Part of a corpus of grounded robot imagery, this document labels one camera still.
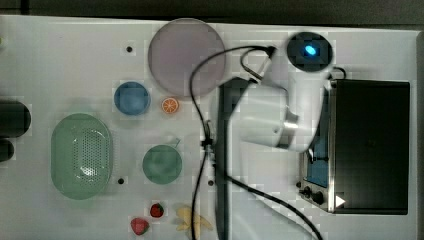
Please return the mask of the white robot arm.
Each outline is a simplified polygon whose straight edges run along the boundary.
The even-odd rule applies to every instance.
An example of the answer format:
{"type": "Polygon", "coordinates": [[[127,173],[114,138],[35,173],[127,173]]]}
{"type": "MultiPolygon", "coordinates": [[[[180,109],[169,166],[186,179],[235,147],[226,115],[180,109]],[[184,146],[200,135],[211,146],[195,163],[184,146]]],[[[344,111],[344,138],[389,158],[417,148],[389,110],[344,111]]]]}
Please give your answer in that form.
{"type": "Polygon", "coordinates": [[[219,240],[242,236],[253,221],[234,195],[258,195],[246,183],[240,145],[253,143],[293,152],[306,151],[322,115],[324,91],[333,68],[334,50],[321,34],[298,32],[273,51],[258,83],[234,77],[218,88],[215,123],[216,226],[219,240]]]}

